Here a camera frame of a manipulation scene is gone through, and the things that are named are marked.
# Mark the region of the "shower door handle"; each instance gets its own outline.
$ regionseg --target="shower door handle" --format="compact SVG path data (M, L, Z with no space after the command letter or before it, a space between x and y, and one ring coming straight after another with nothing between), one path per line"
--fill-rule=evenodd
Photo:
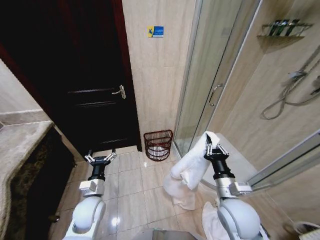
M210 102L211 102L211 99L212 99L213 95L215 94L217 88L223 88L223 87L224 87L224 84L223 84L223 83L220 83L220 84L218 84L217 86L214 87L214 89L213 89L213 91L212 91L212 93L211 93L210 99L209 99L209 105L210 105L210 106L212 106L212 107L215 106L214 103L210 103Z

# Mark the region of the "tile floor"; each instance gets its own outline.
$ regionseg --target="tile floor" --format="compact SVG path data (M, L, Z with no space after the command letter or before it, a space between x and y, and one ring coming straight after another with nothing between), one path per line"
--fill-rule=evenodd
M163 189L163 180L177 161L174 152L161 162L147 158L135 148L116 151L118 156L105 169L103 200L106 211L100 223L97 239L131 240L147 228L164 228L197 232L205 237L202 228L202 207L206 201L214 204L216 193L200 184L196 195L196 210L173 206ZM105 155L96 152L94 156ZM86 162L77 164L70 175L57 214L60 220L52 224L49 239L61 240L66 234L75 206L83 197L78 190L81 181L91 175Z

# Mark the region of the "door handle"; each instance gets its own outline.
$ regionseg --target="door handle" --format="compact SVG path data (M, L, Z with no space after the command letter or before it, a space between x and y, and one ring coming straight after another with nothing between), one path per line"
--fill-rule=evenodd
M213 95L215 94L217 88L223 88L223 87L224 87L224 84L223 84L223 83L220 83L220 84L218 84L217 86L214 87L214 89L213 89L213 91L212 91L212 93L211 93L210 100L209 100L209 105L210 105L210 106L213 107L213 106L215 105L214 103L210 103L210 102L211 102L211 99L212 99Z
M125 92L124 86L120 85L119 89L120 89L119 91L113 92L112 94L115 95L115 94L121 93L122 98L126 99L126 92Z

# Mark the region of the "dark wooden door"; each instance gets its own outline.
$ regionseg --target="dark wooden door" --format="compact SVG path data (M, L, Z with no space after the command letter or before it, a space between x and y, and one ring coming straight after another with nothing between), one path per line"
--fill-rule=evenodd
M0 58L85 154L141 149L121 0L9 0ZM126 98L112 94L124 86Z

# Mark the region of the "marble countertop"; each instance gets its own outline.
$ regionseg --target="marble countertop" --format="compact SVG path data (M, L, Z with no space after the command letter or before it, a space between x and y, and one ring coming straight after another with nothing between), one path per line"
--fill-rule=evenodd
M10 182L52 126L51 121L7 125L0 129L0 239L7 229Z

